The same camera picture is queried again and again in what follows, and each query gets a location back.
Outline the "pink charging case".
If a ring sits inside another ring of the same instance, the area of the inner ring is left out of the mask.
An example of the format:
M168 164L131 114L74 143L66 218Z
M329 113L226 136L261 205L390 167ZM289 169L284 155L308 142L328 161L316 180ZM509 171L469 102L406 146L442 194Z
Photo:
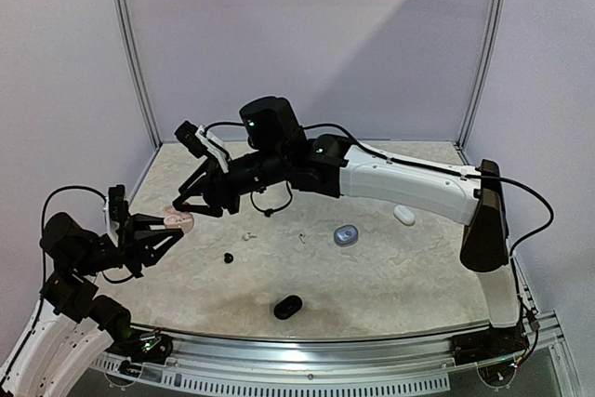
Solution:
M179 229L185 234L192 231L194 227L194 217L191 213L178 211L174 206L164 207L164 225L168 229Z

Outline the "purple charging case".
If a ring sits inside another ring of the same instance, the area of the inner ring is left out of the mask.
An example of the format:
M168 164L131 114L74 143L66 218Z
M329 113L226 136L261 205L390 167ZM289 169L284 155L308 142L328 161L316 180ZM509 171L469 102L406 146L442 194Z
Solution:
M341 226L335 229L333 240L337 246L353 245L359 240L359 231L351 224Z

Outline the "white charging case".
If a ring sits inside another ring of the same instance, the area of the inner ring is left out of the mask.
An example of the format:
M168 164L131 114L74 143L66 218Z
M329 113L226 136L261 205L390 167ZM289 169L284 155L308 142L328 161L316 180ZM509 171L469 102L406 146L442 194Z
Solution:
M416 223L416 214L407 206L396 205L392 213L405 226L413 226Z

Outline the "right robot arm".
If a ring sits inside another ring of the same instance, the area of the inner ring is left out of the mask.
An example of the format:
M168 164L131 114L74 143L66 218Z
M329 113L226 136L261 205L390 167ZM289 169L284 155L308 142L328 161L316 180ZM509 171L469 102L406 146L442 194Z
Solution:
M288 99L264 97L239 111L252 151L233 159L207 126L183 122L177 140L203 163L179 187L174 207L219 218L236 214L240 199L286 182L300 192L375 199L421 209L464 227L459 254L483 291L490 325L481 348L499 356L517 338L521 305L509 261L508 224L499 168L450 167L382 152L347 130L310 139Z

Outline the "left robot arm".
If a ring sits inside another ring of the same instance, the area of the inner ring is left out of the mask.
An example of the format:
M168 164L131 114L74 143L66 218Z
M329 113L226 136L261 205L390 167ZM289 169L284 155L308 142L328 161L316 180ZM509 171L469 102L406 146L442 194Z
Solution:
M53 216L40 246L54 262L31 325L1 368L4 396L65 396L105 351L132 364L164 364L173 340L160 330L142 332L131 312L99 293L98 273L127 268L138 279L184 235L161 218L137 214L110 222L104 235L81 228L68 214Z

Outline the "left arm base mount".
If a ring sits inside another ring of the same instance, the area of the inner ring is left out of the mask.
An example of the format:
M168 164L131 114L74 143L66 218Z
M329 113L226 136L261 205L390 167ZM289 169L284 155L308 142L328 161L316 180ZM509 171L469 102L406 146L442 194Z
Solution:
M131 326L127 333L127 339L114 341L105 352L135 364L165 364L173 352L173 338L160 327Z

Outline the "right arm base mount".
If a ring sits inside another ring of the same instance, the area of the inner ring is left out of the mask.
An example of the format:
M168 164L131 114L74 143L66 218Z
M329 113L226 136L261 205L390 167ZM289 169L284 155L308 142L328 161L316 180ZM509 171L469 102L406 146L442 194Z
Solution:
M524 325L487 328L452 336L450 351L456 365L475 364L488 360L512 357L513 354L528 354L534 349L525 332Z

